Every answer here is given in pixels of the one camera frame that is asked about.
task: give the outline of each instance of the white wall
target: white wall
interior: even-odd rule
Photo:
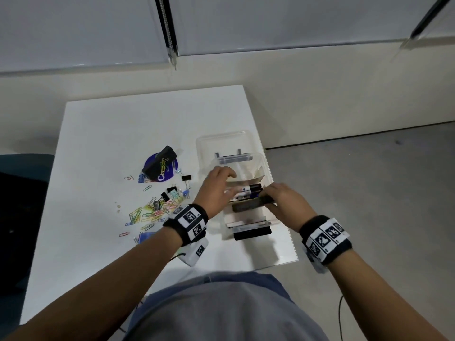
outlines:
[[[69,100],[233,84],[244,85],[266,148],[455,120],[455,45],[399,46],[186,56],[177,71],[2,77],[0,154],[54,153]]]

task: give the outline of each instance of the person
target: person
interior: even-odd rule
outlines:
[[[232,188],[225,192],[229,176],[236,177],[229,167],[215,167],[208,174],[194,204],[188,206],[195,208],[191,209],[193,216],[201,214],[198,218],[207,222],[221,212],[239,191]],[[273,197],[276,204],[267,207],[300,234],[312,233],[310,227],[316,223],[317,230],[320,219],[328,219],[317,216],[303,196],[285,184],[272,183],[261,194]],[[173,226],[163,227],[66,292],[6,340],[107,340],[139,304],[177,249],[191,238],[200,239],[182,232],[176,220],[179,222],[174,219],[170,222]],[[348,245],[322,264],[335,278],[368,340],[446,340]],[[210,275],[149,295],[136,309],[124,339],[264,341],[327,337],[291,301],[278,280],[250,272]]]

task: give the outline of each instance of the person's right hand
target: person's right hand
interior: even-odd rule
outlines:
[[[276,205],[265,205],[283,224],[296,232],[311,218],[317,216],[304,197],[284,183],[272,183],[261,192],[270,195]]]

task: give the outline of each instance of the cable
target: cable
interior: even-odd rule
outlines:
[[[186,255],[186,254],[185,254],[184,252],[181,252],[181,253],[179,253],[178,255],[175,255],[173,258],[171,258],[171,259],[169,260],[169,262],[171,262],[174,258],[177,258],[177,257],[179,257],[179,256],[185,256],[185,255]]]
[[[343,332],[341,331],[341,318],[340,318],[340,312],[341,312],[341,302],[343,301],[344,296],[342,295],[340,298],[340,302],[338,304],[338,324],[340,326],[340,338],[341,341],[343,341]]]

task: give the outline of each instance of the gray floor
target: gray floor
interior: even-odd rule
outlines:
[[[447,338],[455,339],[455,123],[266,152],[275,181],[335,217],[355,250]],[[299,262],[264,269],[331,340],[340,291],[317,274],[293,233]],[[343,303],[345,340],[365,340]]]

